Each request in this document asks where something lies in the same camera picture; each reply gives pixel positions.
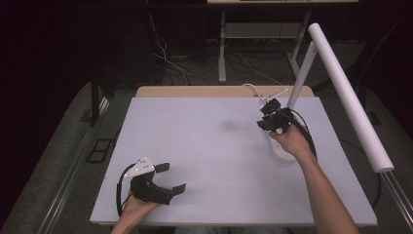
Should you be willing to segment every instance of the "dark background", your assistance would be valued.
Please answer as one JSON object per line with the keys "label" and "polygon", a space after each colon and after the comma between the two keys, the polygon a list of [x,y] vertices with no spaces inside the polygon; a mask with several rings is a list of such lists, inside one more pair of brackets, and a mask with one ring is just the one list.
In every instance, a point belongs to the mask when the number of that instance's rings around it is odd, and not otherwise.
{"label": "dark background", "polygon": [[[346,11],[315,11],[311,21],[319,22],[331,41],[366,42],[348,76],[356,88],[376,92],[413,137],[410,6],[407,0],[360,0]],[[151,56],[146,16],[140,11],[84,9],[72,1],[0,2],[0,227],[70,101],[92,77],[99,78],[100,88],[109,97],[117,89],[157,84],[159,71]],[[159,16],[162,25],[169,24],[161,33],[174,37],[169,39],[176,44],[195,46],[219,33],[217,12],[177,14],[168,10]],[[131,53],[130,48],[138,53]]]}

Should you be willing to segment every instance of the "gray floor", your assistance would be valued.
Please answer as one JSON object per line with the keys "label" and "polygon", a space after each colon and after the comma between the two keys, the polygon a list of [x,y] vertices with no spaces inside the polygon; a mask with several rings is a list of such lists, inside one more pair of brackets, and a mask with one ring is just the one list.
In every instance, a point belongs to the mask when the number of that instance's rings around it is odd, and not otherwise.
{"label": "gray floor", "polygon": [[[208,43],[209,46],[206,50],[208,56],[203,60],[186,59],[185,54],[181,54],[178,50],[173,52],[171,60],[188,69],[184,69],[184,71],[193,85],[219,85],[216,44],[214,42]],[[363,44],[357,42],[336,42],[333,44],[333,50],[344,68],[352,64],[362,47]],[[264,47],[252,43],[249,44],[247,50],[244,44],[231,42],[227,48],[227,85],[241,85],[243,83],[276,85],[274,81],[251,71],[240,57],[232,54],[234,51],[242,55],[252,54],[253,56],[244,57],[252,66],[257,67],[256,69],[260,73],[285,85],[293,84],[294,77],[285,57],[285,53],[292,48],[291,42],[276,40],[267,43]],[[302,59],[304,53],[304,50],[300,52],[299,60]],[[324,79],[327,79],[327,74],[317,58],[306,85],[314,86]],[[165,69],[161,85],[183,85],[184,82],[180,71]],[[113,146],[110,147],[106,160],[101,164],[88,163],[86,158],[97,139],[116,140],[116,135],[122,127],[135,91],[119,90],[115,97],[108,100],[107,105],[102,106],[102,116],[94,127],[90,127],[88,118],[86,118],[86,122],[84,118],[91,108],[90,91],[90,84],[88,84],[73,99],[1,234],[110,233],[109,227],[90,223],[89,218]],[[373,201],[377,193],[377,177],[370,169],[362,152],[351,145],[359,146],[355,132],[334,89],[327,87],[317,93],[317,96],[321,98],[337,136],[343,140],[342,146],[366,196],[370,201]],[[405,189],[407,196],[413,198],[413,189],[409,182],[409,178],[413,175],[411,171],[411,165],[413,165],[411,139],[384,107],[380,99],[371,92],[368,94],[366,110],[374,112],[381,121],[381,125],[375,126],[375,130],[394,162],[395,176]],[[379,203],[375,208],[379,225],[361,227],[361,233],[409,233],[409,227],[385,185],[383,185],[381,192]],[[51,222],[44,222],[46,217],[55,218],[52,218]],[[292,227],[291,229],[297,234],[316,233],[314,227]]]}

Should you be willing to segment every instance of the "hand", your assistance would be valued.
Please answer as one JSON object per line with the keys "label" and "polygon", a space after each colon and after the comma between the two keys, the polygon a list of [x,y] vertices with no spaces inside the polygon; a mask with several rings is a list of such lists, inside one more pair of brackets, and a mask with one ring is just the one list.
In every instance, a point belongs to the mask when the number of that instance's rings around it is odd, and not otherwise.
{"label": "hand", "polygon": [[112,233],[130,233],[149,213],[159,206],[161,206],[161,204],[142,202],[130,196]]}
{"label": "hand", "polygon": [[308,141],[293,124],[289,126],[286,133],[278,134],[277,132],[270,132],[270,137],[278,141],[282,149],[294,157],[299,157],[303,153],[312,154]]}

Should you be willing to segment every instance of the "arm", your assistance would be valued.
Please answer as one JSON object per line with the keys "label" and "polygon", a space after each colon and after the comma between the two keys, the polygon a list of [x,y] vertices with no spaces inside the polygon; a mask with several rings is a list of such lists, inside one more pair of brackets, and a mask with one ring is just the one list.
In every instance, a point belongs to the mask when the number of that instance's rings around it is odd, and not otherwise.
{"label": "arm", "polygon": [[303,170],[310,204],[318,233],[358,233],[358,229],[316,157],[297,127],[291,125],[284,134],[271,132],[270,137],[292,154]]}
{"label": "arm", "polygon": [[130,196],[112,234],[128,234],[155,208],[157,203],[145,203]]}

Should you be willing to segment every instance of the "white pole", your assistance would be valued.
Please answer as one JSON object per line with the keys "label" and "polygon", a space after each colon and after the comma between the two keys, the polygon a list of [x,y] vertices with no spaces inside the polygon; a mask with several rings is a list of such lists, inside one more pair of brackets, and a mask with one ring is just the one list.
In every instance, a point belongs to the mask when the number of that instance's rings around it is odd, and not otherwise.
{"label": "white pole", "polygon": [[344,105],[347,115],[352,122],[358,139],[367,154],[367,158],[373,171],[382,173],[393,170],[394,166],[389,155],[383,147],[382,142],[377,137],[373,126],[358,101],[353,87],[350,85],[337,57],[335,57],[331,50],[321,28],[317,23],[313,23],[309,26],[309,32],[316,44],[316,48],[319,51],[319,55],[327,69],[337,94]]}

